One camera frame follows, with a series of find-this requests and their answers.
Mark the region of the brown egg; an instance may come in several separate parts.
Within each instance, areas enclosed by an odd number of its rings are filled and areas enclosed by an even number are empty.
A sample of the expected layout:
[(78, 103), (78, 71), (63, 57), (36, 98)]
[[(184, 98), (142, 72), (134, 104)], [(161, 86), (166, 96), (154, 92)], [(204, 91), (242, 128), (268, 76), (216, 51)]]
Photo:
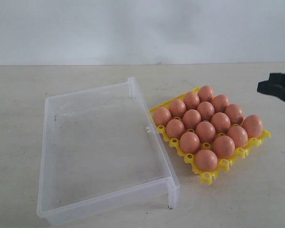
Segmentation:
[(263, 132), (262, 119), (254, 114), (244, 119), (242, 127), (247, 132), (248, 138), (258, 138)]
[(222, 135), (215, 139), (212, 149), (219, 159), (228, 159), (235, 152), (235, 143), (229, 136)]
[(227, 132), (227, 136), (229, 136), (235, 144), (235, 147), (245, 148), (248, 143), (248, 135), (244, 128), (241, 126), (232, 126)]
[(225, 114), (229, 117), (231, 124), (241, 125), (245, 118), (243, 108), (237, 104), (228, 105)]
[(169, 106), (169, 111), (173, 117), (182, 118), (187, 111), (185, 103), (181, 99), (174, 99)]
[(196, 153), (195, 163), (202, 171), (213, 171), (218, 165), (218, 158), (213, 151), (203, 149)]
[(162, 125), (166, 127), (167, 123), (172, 119), (172, 115), (166, 107), (159, 107), (155, 111), (153, 119), (156, 126)]

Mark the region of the brown egg third row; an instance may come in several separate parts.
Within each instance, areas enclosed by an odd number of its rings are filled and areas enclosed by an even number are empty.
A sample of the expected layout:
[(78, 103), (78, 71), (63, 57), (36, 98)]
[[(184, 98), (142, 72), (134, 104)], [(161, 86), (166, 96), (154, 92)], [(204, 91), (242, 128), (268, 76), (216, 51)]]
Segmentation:
[(211, 101), (214, 107), (215, 113), (224, 112), (225, 109), (230, 105), (229, 98), (226, 95), (217, 95)]

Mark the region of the brown egg second row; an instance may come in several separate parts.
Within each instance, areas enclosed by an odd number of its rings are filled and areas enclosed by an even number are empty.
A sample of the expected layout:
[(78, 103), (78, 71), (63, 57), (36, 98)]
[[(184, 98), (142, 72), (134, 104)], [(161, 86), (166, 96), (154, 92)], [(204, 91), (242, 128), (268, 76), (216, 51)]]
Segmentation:
[(231, 126), (229, 117), (222, 112), (215, 113), (210, 122), (214, 126), (216, 133), (227, 133)]
[(211, 118), (215, 114), (214, 106), (210, 102), (201, 102), (198, 107), (197, 111), (200, 113), (201, 119), (211, 121)]
[(195, 130), (197, 125), (201, 122), (201, 115), (195, 109), (189, 109), (183, 116), (182, 122), (185, 129)]

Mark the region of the brown egg fourth row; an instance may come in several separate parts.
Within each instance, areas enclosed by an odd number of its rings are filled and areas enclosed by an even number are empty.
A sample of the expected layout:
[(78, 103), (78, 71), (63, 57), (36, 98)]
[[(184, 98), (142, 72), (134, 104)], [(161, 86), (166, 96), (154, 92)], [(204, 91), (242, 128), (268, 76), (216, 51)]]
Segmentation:
[(180, 148), (184, 153), (197, 153), (200, 149), (199, 137), (193, 132), (185, 132), (180, 138)]
[(215, 94), (214, 94), (214, 89), (209, 86), (209, 85), (205, 85), (203, 87), (200, 88), (200, 90), (198, 91), (198, 96), (199, 96), (199, 100), (200, 102), (210, 102), (213, 100)]

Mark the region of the brown egg fifth row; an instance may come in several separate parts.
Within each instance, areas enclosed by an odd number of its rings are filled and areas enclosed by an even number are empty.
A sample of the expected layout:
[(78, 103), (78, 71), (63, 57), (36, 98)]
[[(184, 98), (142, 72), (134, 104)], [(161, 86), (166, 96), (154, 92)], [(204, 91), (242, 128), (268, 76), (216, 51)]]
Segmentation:
[(200, 122), (196, 127), (195, 133), (201, 143), (212, 143), (216, 136), (214, 126), (208, 121)]
[(169, 138), (180, 139), (185, 132), (184, 124), (181, 120), (172, 119), (166, 125), (166, 134)]
[(197, 109), (200, 104), (200, 99), (197, 93), (190, 91), (185, 94), (183, 102), (185, 103), (187, 110)]

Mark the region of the yellow plastic egg tray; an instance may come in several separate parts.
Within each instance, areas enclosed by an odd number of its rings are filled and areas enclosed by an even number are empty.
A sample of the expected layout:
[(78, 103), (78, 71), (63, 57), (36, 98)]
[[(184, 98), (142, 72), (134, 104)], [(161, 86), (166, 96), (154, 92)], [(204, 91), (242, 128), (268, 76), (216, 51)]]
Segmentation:
[[(155, 111), (160, 107), (169, 108), (170, 104), (175, 99), (181, 99), (183, 100), (186, 93), (183, 93), (169, 101), (166, 101), (165, 103), (160, 104), (159, 106), (153, 108), (150, 110), (150, 113), (152, 114), (152, 118), (154, 119), (154, 113)], [(176, 138), (169, 138), (166, 134), (166, 127), (163, 125), (157, 126), (157, 130), (159, 134), (162, 134), (163, 141), (168, 142), (169, 146), (171, 148), (175, 148), (177, 151), (177, 154), (181, 157), (183, 157), (183, 160), (185, 163), (190, 164), (192, 166), (192, 172), (194, 174), (200, 175), (201, 182), (206, 182), (209, 185), (212, 184), (213, 179), (217, 179), (219, 176), (220, 171), (226, 170), (227, 172), (230, 171), (230, 167), (236, 163), (236, 159), (241, 157), (242, 159), (245, 159), (251, 152), (251, 148), (258, 147), (261, 144), (263, 144), (265, 138), (271, 138), (271, 133), (268, 130), (263, 130), (262, 135), (260, 137), (252, 137), (248, 139), (247, 146), (244, 148), (235, 148), (235, 154), (232, 155), (228, 159), (218, 159), (218, 164), (215, 168), (215, 170), (207, 172), (200, 170), (196, 163), (195, 163), (195, 154), (192, 153), (184, 153), (180, 147), (180, 141)], [(201, 149), (212, 149), (212, 144), (205, 142), (201, 144)]]

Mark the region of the clear plastic tray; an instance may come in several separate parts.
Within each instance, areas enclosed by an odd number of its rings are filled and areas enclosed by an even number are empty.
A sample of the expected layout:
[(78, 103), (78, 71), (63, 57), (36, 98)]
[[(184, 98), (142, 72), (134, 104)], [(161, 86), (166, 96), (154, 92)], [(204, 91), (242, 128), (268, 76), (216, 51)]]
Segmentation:
[(180, 183), (135, 78), (46, 98), (37, 215), (59, 226)]

